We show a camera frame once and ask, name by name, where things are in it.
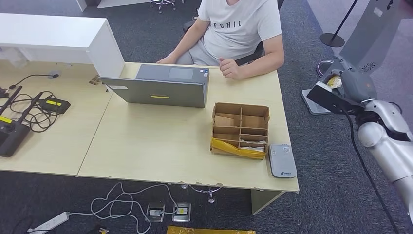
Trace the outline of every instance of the white t-shirt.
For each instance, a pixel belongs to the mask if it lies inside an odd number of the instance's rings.
[[[202,0],[199,19],[210,21],[202,42],[216,59],[240,59],[252,54],[260,41],[281,34],[277,0]]]

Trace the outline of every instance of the white cable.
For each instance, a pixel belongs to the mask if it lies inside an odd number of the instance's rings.
[[[109,203],[107,203],[107,204],[106,204],[103,208],[101,208],[100,210],[94,211],[94,210],[93,210],[93,203],[94,203],[95,201],[97,201],[97,200],[107,201],[107,200],[109,199],[109,195],[110,195],[111,192],[116,188],[116,186],[117,186],[118,184],[120,184],[120,189],[122,190],[122,193],[121,193],[119,196],[117,196],[115,200],[110,201]],[[152,185],[152,186],[149,186],[149,187],[147,187],[147,188],[144,188],[144,189],[142,189],[142,190],[140,190],[140,191],[138,191],[138,192],[127,193],[127,192],[125,192],[125,191],[123,190],[123,185],[122,185],[122,183],[121,183],[121,182],[118,182],[118,183],[116,183],[116,184],[111,188],[111,190],[106,194],[106,198],[97,197],[97,198],[93,199],[93,201],[91,202],[91,205],[90,205],[91,213],[69,213],[68,216],[71,216],[71,215],[94,215],[94,216],[96,216],[96,217],[99,218],[99,219],[132,217],[132,218],[134,218],[134,219],[136,220],[136,232],[137,232],[138,234],[145,234],[145,233],[148,232],[149,229],[150,229],[151,221],[148,219],[148,217],[146,216],[145,212],[143,211],[141,204],[140,204],[139,202],[133,200],[133,196],[132,196],[132,195],[139,194],[139,193],[141,193],[141,192],[143,192],[143,191],[146,191],[146,190],[148,190],[148,189],[151,189],[151,188],[154,188],[154,187],[160,187],[160,186],[164,186],[164,187],[167,188],[170,199],[172,200],[172,202],[173,202],[173,204],[175,205],[175,207],[178,207],[178,205],[176,204],[175,200],[173,200],[172,195],[170,194],[169,187],[168,187],[167,185],[165,185],[165,184]],[[131,199],[130,199],[130,200],[119,200],[119,198],[120,198],[122,195],[129,195],[129,197],[130,197]],[[122,215],[116,214],[116,215],[112,215],[112,207],[113,207],[113,205],[114,205],[115,203],[117,203],[117,202],[121,202],[121,203],[131,203],[131,209],[129,210],[129,212],[128,212],[127,214],[122,214]],[[134,205],[135,203],[138,204],[138,206],[139,206],[139,208],[140,208],[143,216],[145,217],[145,221],[147,221],[147,222],[149,223],[149,226],[148,226],[148,227],[146,228],[146,230],[143,231],[142,233],[141,233],[141,232],[139,231],[139,229],[138,229],[138,226],[139,226],[138,218],[137,218],[136,216],[134,216],[134,215],[131,214],[131,213],[132,213],[132,210],[133,210],[133,205]],[[107,206],[109,206],[109,205],[110,205],[110,207],[109,207],[109,216],[107,216],[107,217],[100,217],[100,216],[98,215],[98,213],[101,212],[101,211],[103,211],[104,209],[106,209]],[[162,213],[171,215],[171,214],[174,214],[176,211],[177,211],[177,208],[176,208],[173,212],[162,212]]]

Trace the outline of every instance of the man's arm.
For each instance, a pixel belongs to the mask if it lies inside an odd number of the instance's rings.
[[[284,46],[281,34],[263,41],[265,56],[251,64],[238,66],[233,59],[220,58],[222,74],[229,79],[244,79],[275,71],[284,64]]]
[[[175,64],[178,58],[183,55],[187,50],[192,48],[195,43],[201,39],[204,33],[209,27],[209,21],[202,21],[199,18],[195,23],[188,29],[182,38],[181,42],[176,46],[176,48],[170,53],[166,58],[156,62],[163,64]]]

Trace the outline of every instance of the yellow object on floor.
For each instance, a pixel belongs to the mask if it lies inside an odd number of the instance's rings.
[[[255,234],[255,231],[195,229],[168,226],[167,234]]]

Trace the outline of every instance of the yellow packaging bag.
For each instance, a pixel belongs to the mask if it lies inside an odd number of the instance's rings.
[[[212,138],[211,139],[211,146],[213,148],[235,154],[238,156],[243,156],[243,157],[249,157],[253,159],[264,159],[265,153],[264,152],[259,152],[259,151],[254,151],[254,150],[240,150],[237,147],[228,144],[226,142],[223,142],[221,140],[217,140]]]
[[[195,229],[168,226],[167,234],[255,234],[255,231]]]

